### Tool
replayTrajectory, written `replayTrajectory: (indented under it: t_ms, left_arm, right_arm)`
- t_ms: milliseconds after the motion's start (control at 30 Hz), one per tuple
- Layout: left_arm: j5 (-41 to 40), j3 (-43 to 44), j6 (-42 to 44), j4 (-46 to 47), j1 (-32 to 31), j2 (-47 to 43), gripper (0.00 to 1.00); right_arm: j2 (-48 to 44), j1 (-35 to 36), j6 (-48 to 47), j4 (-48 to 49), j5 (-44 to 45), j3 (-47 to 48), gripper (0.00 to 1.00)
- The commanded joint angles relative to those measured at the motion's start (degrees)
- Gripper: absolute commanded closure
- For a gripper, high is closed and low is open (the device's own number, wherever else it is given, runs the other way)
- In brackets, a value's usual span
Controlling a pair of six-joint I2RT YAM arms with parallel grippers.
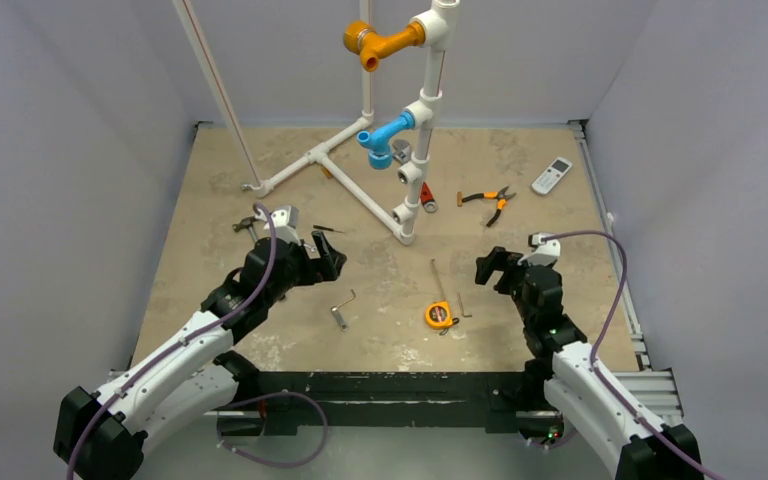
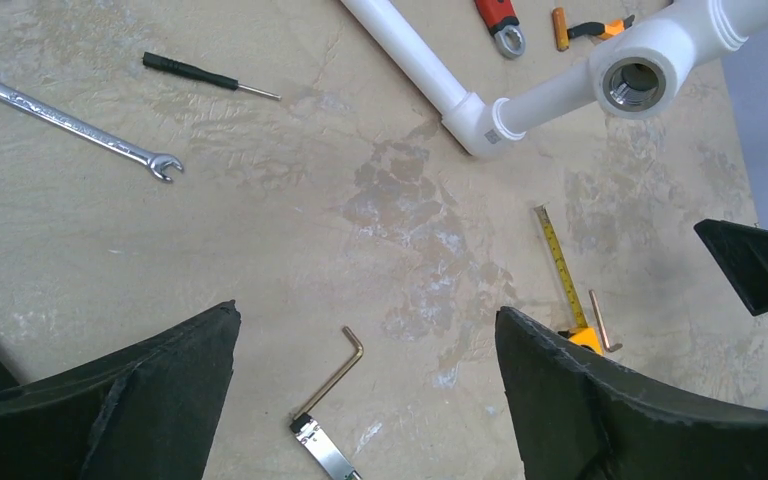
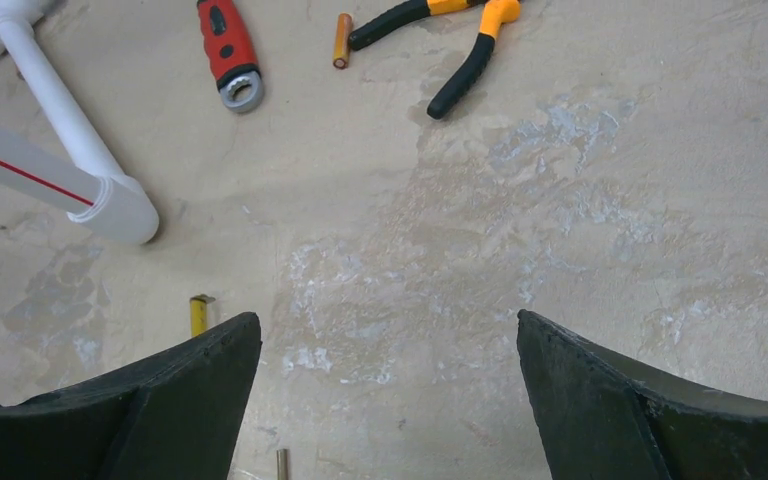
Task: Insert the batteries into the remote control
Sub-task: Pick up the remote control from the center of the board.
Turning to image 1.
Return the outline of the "white remote control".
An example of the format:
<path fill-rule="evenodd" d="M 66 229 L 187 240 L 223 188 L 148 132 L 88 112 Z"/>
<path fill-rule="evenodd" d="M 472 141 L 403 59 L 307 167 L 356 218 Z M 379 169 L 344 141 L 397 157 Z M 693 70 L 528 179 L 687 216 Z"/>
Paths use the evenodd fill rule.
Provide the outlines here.
<path fill-rule="evenodd" d="M 572 163 L 564 157 L 556 157 L 533 181 L 531 189 L 534 193 L 548 195 L 570 171 Z"/>

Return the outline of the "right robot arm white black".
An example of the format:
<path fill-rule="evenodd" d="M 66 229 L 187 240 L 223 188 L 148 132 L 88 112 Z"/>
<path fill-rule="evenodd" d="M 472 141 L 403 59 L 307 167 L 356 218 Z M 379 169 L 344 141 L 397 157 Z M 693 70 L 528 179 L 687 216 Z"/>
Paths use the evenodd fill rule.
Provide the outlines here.
<path fill-rule="evenodd" d="M 598 358 L 594 344 L 565 313 L 557 258 L 495 247 L 476 260 L 475 281 L 501 277 L 497 293 L 511 298 L 533 358 L 521 392 L 536 407 L 550 405 L 595 451 L 615 479 L 700 479 L 693 433 L 669 425 L 634 397 Z"/>

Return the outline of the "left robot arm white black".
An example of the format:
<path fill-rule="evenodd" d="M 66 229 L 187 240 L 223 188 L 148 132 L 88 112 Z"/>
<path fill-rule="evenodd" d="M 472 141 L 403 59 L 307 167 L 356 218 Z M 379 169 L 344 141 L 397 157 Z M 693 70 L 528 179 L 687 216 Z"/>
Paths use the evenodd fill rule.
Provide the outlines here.
<path fill-rule="evenodd" d="M 234 351 L 294 287 L 337 280 L 347 261 L 325 234 L 305 244 L 275 236 L 259 240 L 189 320 L 140 363 L 89 391 L 76 387 L 61 401 L 53 451 L 69 479 L 130 479 L 146 455 L 171 434 L 214 410 L 292 398 L 323 408 L 298 392 L 259 390 L 259 370 Z"/>

